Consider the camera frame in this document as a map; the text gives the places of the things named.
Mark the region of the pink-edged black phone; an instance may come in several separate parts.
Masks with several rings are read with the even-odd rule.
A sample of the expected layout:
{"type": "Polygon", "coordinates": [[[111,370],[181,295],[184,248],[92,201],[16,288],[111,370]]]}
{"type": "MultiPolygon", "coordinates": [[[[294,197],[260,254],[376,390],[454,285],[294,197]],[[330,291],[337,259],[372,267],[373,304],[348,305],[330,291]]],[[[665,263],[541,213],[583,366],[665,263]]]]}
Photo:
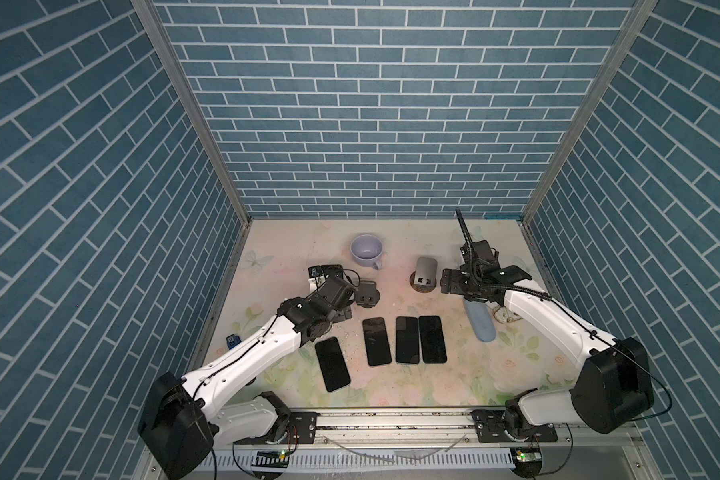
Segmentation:
{"type": "Polygon", "coordinates": [[[368,365],[390,364],[392,356],[385,320],[382,317],[364,319],[362,329],[368,365]]]}

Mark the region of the black phone front stand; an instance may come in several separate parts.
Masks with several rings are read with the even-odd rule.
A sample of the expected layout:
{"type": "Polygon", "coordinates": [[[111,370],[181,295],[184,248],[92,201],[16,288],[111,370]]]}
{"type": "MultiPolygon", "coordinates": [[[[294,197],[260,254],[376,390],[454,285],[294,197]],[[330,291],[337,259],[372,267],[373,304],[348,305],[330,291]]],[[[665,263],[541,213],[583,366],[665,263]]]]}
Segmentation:
{"type": "Polygon", "coordinates": [[[338,339],[331,337],[317,342],[315,351],[326,390],[334,392],[348,386],[351,377],[338,339]]]}

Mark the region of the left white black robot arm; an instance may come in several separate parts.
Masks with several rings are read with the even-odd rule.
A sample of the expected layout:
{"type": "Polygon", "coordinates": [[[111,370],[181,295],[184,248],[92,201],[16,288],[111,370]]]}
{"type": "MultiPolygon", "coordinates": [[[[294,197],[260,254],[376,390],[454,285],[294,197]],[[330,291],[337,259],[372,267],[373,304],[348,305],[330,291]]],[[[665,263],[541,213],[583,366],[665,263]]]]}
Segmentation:
{"type": "Polygon", "coordinates": [[[217,360],[181,376],[158,377],[136,431],[165,476],[185,477],[216,446],[280,439],[290,410],[277,395],[264,392],[236,405],[229,400],[272,364],[325,335],[356,292],[354,284],[333,273],[307,296],[283,301],[264,326],[217,360]]]}

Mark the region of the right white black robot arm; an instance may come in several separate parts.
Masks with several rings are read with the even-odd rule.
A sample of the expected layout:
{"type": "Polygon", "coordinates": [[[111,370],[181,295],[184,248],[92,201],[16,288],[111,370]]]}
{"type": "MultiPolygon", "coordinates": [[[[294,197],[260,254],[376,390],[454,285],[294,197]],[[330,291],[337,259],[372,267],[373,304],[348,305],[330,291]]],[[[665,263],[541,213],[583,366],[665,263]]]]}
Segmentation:
{"type": "Polygon", "coordinates": [[[608,434],[653,407],[648,355],[638,340],[618,339],[585,321],[520,267],[501,266],[497,250],[486,241],[467,239],[460,251],[462,265],[442,273],[442,292],[507,308],[577,369],[570,388],[531,390],[508,400],[503,423],[509,436],[524,441],[533,429],[556,423],[584,424],[608,434]]]}

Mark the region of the green-edged black phone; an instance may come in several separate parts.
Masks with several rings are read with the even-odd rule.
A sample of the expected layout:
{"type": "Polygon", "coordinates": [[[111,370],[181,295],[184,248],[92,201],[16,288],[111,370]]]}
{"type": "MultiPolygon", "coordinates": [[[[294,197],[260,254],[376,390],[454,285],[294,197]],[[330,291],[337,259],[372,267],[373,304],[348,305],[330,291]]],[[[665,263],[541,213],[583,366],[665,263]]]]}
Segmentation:
{"type": "Polygon", "coordinates": [[[417,317],[398,316],[395,324],[395,360],[399,364],[420,362],[419,321],[417,317]]]}

